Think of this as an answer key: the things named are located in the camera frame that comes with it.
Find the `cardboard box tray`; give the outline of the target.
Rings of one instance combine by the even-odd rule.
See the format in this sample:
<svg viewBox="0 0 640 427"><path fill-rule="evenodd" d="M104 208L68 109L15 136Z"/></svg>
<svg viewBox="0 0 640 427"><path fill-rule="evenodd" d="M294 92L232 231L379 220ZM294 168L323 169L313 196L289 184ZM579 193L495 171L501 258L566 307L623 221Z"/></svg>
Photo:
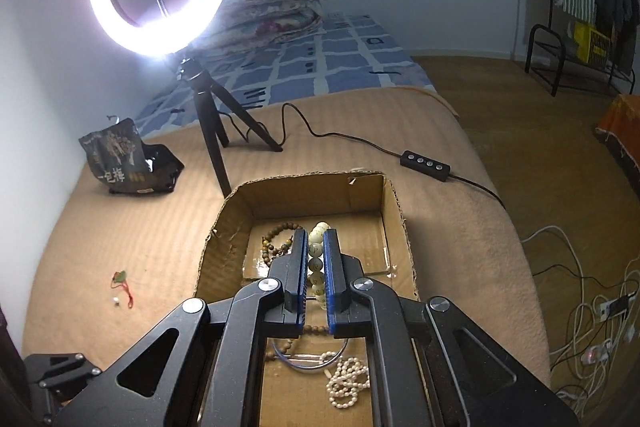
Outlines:
<svg viewBox="0 0 640 427"><path fill-rule="evenodd" d="M323 233L337 231L344 256L357 259L352 292L368 310L366 345L372 419L415 426L430 418L408 322L427 328L396 192L377 172L284 176L247 182L222 204L198 267L194 294L216 327L205 362L206 426L260 423L264 358L259 282L291 251L296 230L308 239L307 319L326 317Z"/></svg>

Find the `black snack bag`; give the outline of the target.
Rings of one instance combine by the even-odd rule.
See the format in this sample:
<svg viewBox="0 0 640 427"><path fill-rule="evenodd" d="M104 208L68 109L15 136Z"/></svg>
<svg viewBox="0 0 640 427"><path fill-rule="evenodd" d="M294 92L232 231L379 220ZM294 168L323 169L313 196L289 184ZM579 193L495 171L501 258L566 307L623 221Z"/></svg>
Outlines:
<svg viewBox="0 0 640 427"><path fill-rule="evenodd" d="M142 141L131 118L78 139L93 176L111 194L171 193L183 162L163 144Z"/></svg>

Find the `black tripod stand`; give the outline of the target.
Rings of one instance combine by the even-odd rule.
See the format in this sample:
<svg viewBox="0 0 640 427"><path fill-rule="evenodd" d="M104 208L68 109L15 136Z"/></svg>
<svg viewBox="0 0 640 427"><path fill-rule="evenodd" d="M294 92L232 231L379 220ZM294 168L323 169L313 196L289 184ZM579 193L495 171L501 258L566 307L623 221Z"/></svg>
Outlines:
<svg viewBox="0 0 640 427"><path fill-rule="evenodd" d="M195 58L184 58L180 62L178 74L193 92L196 115L198 115L209 159L212 162L221 193L227 197L232 190L226 167L224 167L221 147L229 145L229 138L216 106L217 100L224 103L240 121L244 122L248 130L256 133L270 150L282 152L283 147Z"/></svg>

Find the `blue checkered bed sheet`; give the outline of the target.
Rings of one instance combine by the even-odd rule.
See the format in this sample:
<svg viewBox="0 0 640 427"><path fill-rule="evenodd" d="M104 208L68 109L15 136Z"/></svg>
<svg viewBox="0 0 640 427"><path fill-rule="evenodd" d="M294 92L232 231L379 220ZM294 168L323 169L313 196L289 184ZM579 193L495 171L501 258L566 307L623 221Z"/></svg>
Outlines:
<svg viewBox="0 0 640 427"><path fill-rule="evenodd" d="M350 90L435 87L373 17L331 14L316 31L201 64L246 109Z"/></svg>

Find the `folded floral quilt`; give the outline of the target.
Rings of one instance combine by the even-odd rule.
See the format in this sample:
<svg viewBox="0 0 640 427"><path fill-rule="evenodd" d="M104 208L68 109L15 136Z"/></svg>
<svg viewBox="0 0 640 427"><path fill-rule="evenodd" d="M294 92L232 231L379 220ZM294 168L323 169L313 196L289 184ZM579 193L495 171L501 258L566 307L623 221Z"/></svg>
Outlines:
<svg viewBox="0 0 640 427"><path fill-rule="evenodd" d="M229 55L300 37L320 26L323 1L224 0L191 49Z"/></svg>

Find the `black clothes rack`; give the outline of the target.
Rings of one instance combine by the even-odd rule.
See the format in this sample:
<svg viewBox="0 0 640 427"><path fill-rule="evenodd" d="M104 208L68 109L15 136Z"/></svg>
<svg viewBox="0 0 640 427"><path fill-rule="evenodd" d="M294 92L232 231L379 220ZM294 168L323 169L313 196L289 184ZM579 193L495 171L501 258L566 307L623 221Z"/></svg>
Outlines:
<svg viewBox="0 0 640 427"><path fill-rule="evenodd" d="M529 29L525 72L541 79L557 95L561 90L575 90L605 95L633 94L639 74L632 64L631 74L623 74L612 62L612 53L604 67L579 61L573 39L576 18L566 14L548 0L546 18Z"/></svg>

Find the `yellow box on rack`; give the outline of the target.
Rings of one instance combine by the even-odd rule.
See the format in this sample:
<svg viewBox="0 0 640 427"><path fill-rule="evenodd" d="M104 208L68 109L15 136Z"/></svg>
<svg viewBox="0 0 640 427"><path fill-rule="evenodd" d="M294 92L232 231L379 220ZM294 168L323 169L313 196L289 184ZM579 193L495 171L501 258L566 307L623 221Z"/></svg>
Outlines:
<svg viewBox="0 0 640 427"><path fill-rule="evenodd" d="M576 20L573 39L576 44L576 56L579 61L594 66L604 67L608 62L611 39L601 34L596 28Z"/></svg>

